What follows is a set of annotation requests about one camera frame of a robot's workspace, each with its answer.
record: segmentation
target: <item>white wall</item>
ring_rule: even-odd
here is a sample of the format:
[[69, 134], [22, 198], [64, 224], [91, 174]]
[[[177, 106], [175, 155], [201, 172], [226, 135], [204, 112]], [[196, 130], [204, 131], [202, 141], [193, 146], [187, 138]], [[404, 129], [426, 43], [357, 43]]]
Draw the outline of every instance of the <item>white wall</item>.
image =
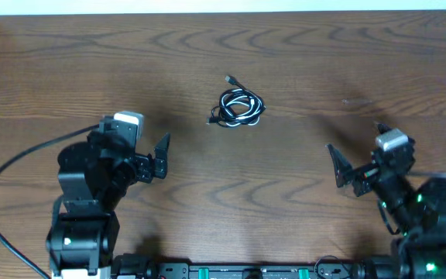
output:
[[446, 0], [0, 0], [0, 16], [428, 9], [446, 9]]

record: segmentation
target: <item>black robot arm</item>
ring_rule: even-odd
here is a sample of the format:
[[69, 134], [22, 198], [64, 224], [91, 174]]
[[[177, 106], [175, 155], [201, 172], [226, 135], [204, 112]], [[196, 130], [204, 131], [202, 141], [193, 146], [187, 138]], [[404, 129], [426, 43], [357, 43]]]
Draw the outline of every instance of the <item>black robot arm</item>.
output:
[[[378, 148], [372, 151], [372, 162], [365, 166], [353, 169], [338, 150], [328, 145], [337, 186], [352, 184], [356, 196], [374, 191], [389, 231], [403, 234], [392, 243], [391, 259], [377, 257], [357, 263], [352, 276], [446, 277], [446, 179], [430, 178], [414, 190], [406, 175], [415, 162], [415, 141], [398, 129], [383, 124], [377, 124], [377, 128]], [[388, 225], [384, 208], [398, 226], [395, 232]]]
[[130, 185], [167, 173], [170, 134], [156, 145], [155, 158], [137, 154], [142, 124], [142, 115], [133, 112], [105, 116], [87, 142], [58, 156], [67, 212], [58, 215], [46, 241], [54, 277], [110, 277], [119, 231], [116, 205]]

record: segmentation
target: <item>green light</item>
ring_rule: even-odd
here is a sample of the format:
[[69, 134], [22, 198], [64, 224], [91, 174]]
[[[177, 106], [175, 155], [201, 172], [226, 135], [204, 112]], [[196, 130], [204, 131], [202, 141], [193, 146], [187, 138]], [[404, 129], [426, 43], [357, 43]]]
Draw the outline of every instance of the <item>green light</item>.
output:
[[434, 265], [434, 263], [427, 263], [426, 264], [426, 270], [427, 271], [435, 271], [437, 267]]

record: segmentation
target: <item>wooden table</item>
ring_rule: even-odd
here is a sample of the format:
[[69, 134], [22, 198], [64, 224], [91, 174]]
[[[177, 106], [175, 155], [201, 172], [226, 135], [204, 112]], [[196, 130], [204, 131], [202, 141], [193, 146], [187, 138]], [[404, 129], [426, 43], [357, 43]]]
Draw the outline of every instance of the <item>wooden table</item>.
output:
[[[264, 98], [257, 126], [206, 125], [226, 74]], [[364, 164], [386, 122], [416, 139], [414, 170], [446, 171], [446, 12], [0, 17], [0, 165], [121, 110], [146, 117], [138, 152], [165, 132], [172, 143], [168, 177], [117, 207], [115, 254], [388, 253], [375, 195], [338, 190], [324, 145]], [[57, 154], [80, 140], [0, 177], [0, 230], [45, 270]], [[0, 245], [0, 277], [35, 274]]]

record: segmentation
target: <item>green connector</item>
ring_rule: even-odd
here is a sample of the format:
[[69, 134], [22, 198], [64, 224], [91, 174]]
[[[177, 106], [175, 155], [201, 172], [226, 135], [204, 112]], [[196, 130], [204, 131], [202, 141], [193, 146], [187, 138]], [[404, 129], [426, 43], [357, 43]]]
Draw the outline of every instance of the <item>green connector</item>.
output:
[[299, 279], [309, 279], [309, 270], [299, 269]]
[[209, 279], [209, 268], [199, 268], [199, 279]]

